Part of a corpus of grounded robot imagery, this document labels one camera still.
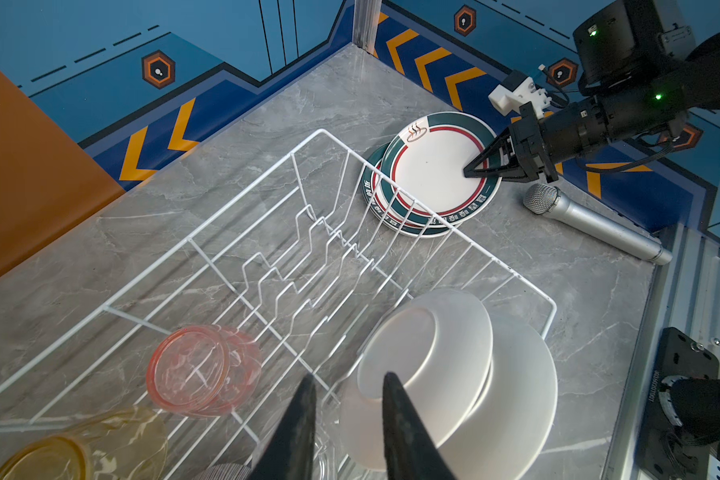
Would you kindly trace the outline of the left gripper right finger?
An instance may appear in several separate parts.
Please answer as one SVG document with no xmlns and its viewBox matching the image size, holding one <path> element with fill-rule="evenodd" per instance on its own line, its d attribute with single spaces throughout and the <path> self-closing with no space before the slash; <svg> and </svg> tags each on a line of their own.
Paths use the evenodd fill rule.
<svg viewBox="0 0 720 480">
<path fill-rule="evenodd" d="M 455 478 L 394 372 L 383 380 L 382 422 L 388 479 Z"/>
</svg>

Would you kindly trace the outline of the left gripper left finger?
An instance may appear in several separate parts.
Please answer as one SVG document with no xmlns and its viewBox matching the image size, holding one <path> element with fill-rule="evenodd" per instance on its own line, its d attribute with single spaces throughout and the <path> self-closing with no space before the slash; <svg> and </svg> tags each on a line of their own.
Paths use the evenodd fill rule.
<svg viewBox="0 0 720 480">
<path fill-rule="evenodd" d="M 316 382 L 300 381 L 284 415 L 249 479 L 311 479 L 316 428 Z"/>
</svg>

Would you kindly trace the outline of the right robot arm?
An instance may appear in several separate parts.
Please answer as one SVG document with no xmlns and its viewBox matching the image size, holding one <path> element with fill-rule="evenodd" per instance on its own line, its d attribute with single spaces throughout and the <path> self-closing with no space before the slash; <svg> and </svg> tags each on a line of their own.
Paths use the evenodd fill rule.
<svg viewBox="0 0 720 480">
<path fill-rule="evenodd" d="M 605 146 L 655 136 L 643 166 L 674 149 L 692 108 L 720 109 L 720 33 L 697 43 L 674 1 L 614 1 L 574 31 L 582 76 L 573 102 L 512 71 L 490 94 L 509 125 L 463 169 L 467 178 L 554 182 L 557 165 Z"/>
</svg>

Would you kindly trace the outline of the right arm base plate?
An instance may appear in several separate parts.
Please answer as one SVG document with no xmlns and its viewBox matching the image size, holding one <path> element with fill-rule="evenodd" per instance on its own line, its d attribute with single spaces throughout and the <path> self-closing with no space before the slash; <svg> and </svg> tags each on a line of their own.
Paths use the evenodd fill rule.
<svg viewBox="0 0 720 480">
<path fill-rule="evenodd" d="M 719 360 L 665 328 L 651 370 L 635 463 L 653 479 L 720 479 Z"/>
</svg>

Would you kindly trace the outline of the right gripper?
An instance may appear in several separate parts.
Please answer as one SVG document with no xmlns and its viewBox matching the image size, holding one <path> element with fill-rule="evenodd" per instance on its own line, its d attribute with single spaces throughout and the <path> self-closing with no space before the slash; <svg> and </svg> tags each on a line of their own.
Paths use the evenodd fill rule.
<svg viewBox="0 0 720 480">
<path fill-rule="evenodd" d="M 559 179 L 553 142 L 560 121 L 555 115 L 539 119 L 530 102 L 520 107 L 520 115 L 519 121 L 505 128 L 464 167 L 466 178 L 503 178 L 515 183 Z"/>
</svg>

